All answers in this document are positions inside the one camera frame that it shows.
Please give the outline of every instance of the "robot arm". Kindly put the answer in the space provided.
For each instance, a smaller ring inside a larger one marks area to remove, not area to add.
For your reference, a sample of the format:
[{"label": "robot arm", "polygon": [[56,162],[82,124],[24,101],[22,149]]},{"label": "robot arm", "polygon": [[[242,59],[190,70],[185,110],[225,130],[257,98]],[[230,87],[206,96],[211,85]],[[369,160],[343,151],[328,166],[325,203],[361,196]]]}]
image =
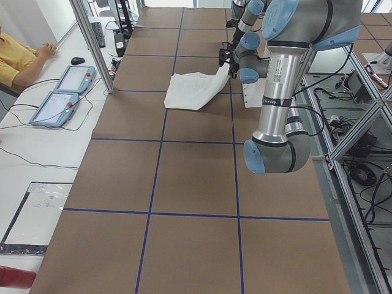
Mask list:
[{"label": "robot arm", "polygon": [[[219,51],[219,66],[223,66],[229,59],[230,70],[229,74],[232,78],[236,78],[237,71],[239,70],[238,56],[235,58],[234,51],[240,43],[240,40],[245,33],[251,31],[253,25],[257,21],[260,14],[265,8],[262,0],[233,0],[232,2],[232,17],[226,23],[227,28],[235,28],[235,33],[231,43],[223,42]],[[246,53],[245,55],[257,55],[257,52]]]},{"label": "robot arm", "polygon": [[262,0],[233,0],[232,18],[226,23],[226,28],[236,28],[232,45],[234,48],[245,33],[249,32],[257,18],[262,14],[265,3]]},{"label": "robot arm", "polygon": [[[258,128],[244,145],[245,162],[253,173],[286,173],[300,169],[308,160],[310,140],[292,99],[296,75],[302,55],[310,47],[314,51],[339,48],[358,38],[360,0],[273,0],[263,21],[263,37],[271,53],[266,75],[265,92]],[[242,56],[248,50],[254,55],[255,44],[246,41],[253,32],[241,38],[236,52]],[[243,66],[240,74],[253,71],[255,66]]]}]

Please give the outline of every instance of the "electronic device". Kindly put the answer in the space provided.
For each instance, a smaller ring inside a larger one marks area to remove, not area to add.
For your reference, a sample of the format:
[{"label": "electronic device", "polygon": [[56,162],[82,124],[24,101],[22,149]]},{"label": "electronic device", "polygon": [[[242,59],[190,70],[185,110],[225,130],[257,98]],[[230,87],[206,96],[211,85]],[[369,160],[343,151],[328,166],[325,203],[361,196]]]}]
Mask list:
[{"label": "electronic device", "polygon": [[353,94],[353,99],[356,103],[369,102],[371,97],[366,90],[360,76],[356,71],[353,71],[345,80],[344,86],[349,88]]},{"label": "electronic device", "polygon": [[58,81],[56,92],[83,93],[96,75],[93,66],[68,66]]},{"label": "electronic device", "polygon": [[108,0],[109,8],[115,17],[119,32],[124,34],[125,39],[129,39],[134,32],[128,13],[127,0]]},{"label": "electronic device", "polygon": [[61,127],[74,112],[78,101],[77,93],[49,92],[29,123],[35,126]]},{"label": "electronic device", "polygon": [[71,64],[77,66],[78,64],[84,63],[86,60],[82,57],[74,57],[71,59]]},{"label": "electronic device", "polygon": [[124,34],[118,33],[115,34],[115,47],[116,47],[116,52],[118,57],[123,57],[125,53],[125,49],[127,47],[125,40],[124,40]]},{"label": "electronic device", "polygon": [[105,43],[105,36],[104,36],[104,32],[102,30],[102,25],[99,21],[95,21],[93,23],[90,23],[92,31],[94,32],[94,35],[97,39],[99,48],[103,48],[106,46]]}]

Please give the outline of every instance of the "person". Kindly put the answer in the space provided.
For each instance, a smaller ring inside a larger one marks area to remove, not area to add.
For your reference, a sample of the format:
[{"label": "person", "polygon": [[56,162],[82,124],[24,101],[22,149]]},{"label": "person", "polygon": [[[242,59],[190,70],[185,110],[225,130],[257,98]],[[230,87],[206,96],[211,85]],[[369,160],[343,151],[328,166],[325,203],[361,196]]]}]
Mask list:
[{"label": "person", "polygon": [[56,46],[45,43],[37,50],[2,33],[0,26],[0,84],[20,94],[33,84],[45,63],[56,53]]}]

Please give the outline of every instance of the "metal pole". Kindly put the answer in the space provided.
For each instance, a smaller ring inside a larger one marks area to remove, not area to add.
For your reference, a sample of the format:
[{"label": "metal pole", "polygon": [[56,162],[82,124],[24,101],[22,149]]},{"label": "metal pole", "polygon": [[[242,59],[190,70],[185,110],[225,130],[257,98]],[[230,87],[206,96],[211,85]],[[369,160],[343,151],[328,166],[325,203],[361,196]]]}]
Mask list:
[{"label": "metal pole", "polygon": [[85,12],[85,7],[81,0],[69,0],[69,2],[72,6],[76,20],[78,21],[81,33],[86,40],[88,48],[90,49],[92,58],[96,63],[97,70],[100,73],[102,80],[104,81],[105,87],[108,93],[112,93],[114,90],[113,81],[111,80],[111,76],[109,75],[108,69],[106,67],[104,57],[100,52],[97,40],[92,32],[90,22]]}]

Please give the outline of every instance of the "white towel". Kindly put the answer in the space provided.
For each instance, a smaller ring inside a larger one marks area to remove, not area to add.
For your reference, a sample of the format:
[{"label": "white towel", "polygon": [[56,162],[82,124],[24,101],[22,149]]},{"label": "white towel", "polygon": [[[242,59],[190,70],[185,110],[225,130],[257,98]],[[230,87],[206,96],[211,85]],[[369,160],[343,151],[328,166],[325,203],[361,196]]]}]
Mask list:
[{"label": "white towel", "polygon": [[220,67],[216,75],[200,72],[171,77],[165,98],[166,108],[199,110],[218,94],[228,81],[229,64]]}]

